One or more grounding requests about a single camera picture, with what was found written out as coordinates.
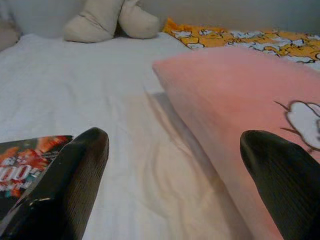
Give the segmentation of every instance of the white wall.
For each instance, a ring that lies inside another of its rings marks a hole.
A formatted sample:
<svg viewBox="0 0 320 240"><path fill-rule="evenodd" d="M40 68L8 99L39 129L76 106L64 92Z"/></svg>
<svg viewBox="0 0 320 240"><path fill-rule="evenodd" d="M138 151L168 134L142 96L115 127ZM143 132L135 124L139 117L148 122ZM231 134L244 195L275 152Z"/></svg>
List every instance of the white wall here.
<svg viewBox="0 0 320 240"><path fill-rule="evenodd" d="M55 37L85 0L7 1L24 33ZM163 21L170 16L177 23L320 34L320 0L141 0L141 5Z"/></svg>
<svg viewBox="0 0 320 240"><path fill-rule="evenodd" d="M320 0L141 0L142 6L178 23L240 30L281 28L320 34Z"/></svg>

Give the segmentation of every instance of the cartoon character print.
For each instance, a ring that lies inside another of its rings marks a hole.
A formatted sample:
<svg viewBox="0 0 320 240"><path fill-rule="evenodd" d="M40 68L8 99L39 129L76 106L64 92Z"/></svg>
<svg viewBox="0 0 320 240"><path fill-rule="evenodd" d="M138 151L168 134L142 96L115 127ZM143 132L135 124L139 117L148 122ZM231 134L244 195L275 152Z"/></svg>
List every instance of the cartoon character print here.
<svg viewBox="0 0 320 240"><path fill-rule="evenodd" d="M168 19L164 32L190 49L240 46L306 64L320 71L320 36L271 31L237 31L219 27L177 25Z"/></svg>
<svg viewBox="0 0 320 240"><path fill-rule="evenodd" d="M202 29L202 30L199 31L199 35L200 36L207 36L207 35L209 35L211 33L213 33L213 31L212 30L208 30L208 29Z"/></svg>
<svg viewBox="0 0 320 240"><path fill-rule="evenodd" d="M177 39L191 37L190 31L171 31Z"/></svg>
<svg viewBox="0 0 320 240"><path fill-rule="evenodd" d="M230 31L236 39L252 39L254 37L262 36L264 33L262 31L249 31L249 32L241 32L241 31Z"/></svg>
<svg viewBox="0 0 320 240"><path fill-rule="evenodd" d="M292 129L281 129L297 134L309 146L309 153L320 151L320 105L312 102L293 101L285 109L285 118Z"/></svg>

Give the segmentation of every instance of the bed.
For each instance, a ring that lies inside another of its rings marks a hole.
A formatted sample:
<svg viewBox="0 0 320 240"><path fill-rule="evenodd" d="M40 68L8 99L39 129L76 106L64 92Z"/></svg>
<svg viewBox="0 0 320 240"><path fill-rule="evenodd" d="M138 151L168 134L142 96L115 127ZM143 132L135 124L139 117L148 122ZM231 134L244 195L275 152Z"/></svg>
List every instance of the bed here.
<svg viewBox="0 0 320 240"><path fill-rule="evenodd" d="M84 240L252 238L152 71L188 51L166 33L92 44L27 34L0 53L0 142L109 134Z"/></svg>

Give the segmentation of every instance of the black object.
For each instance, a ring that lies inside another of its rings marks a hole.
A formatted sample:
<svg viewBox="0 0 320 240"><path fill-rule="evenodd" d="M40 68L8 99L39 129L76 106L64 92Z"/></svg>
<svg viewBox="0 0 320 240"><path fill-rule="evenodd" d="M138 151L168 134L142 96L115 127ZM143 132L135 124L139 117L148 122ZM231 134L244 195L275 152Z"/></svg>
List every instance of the black object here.
<svg viewBox="0 0 320 240"><path fill-rule="evenodd" d="M320 165L299 145L266 131L240 139L243 162L285 240L320 240Z"/></svg>
<svg viewBox="0 0 320 240"><path fill-rule="evenodd" d="M46 138L38 137L0 143L0 221L16 204L25 189L36 179L36 176L45 170L73 137L70 135L50 136L50 140L46 142L45 151L41 155L36 153L35 157L33 153L38 149L39 142ZM12 149L16 149L14 153L6 154ZM28 154L24 155L23 159L18 159L18 156L25 151L28 151ZM15 168L14 174L8 174L12 168ZM23 173L23 179L19 178L17 183L17 179L14 181L13 178L19 176L18 173Z"/></svg>
<svg viewBox="0 0 320 240"><path fill-rule="evenodd" d="M108 135L98 128L67 144L2 220L0 239L80 240L108 153Z"/></svg>

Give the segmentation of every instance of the white stuffed toy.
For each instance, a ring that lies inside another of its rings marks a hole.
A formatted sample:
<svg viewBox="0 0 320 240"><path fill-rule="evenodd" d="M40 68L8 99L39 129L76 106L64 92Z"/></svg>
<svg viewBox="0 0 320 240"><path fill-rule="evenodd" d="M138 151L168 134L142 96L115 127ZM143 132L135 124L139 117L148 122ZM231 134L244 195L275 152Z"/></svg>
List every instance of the white stuffed toy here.
<svg viewBox="0 0 320 240"><path fill-rule="evenodd" d="M66 41L96 43L114 37L117 22L138 39L153 38L160 21L138 6L140 0L87 0L84 9L64 28Z"/></svg>

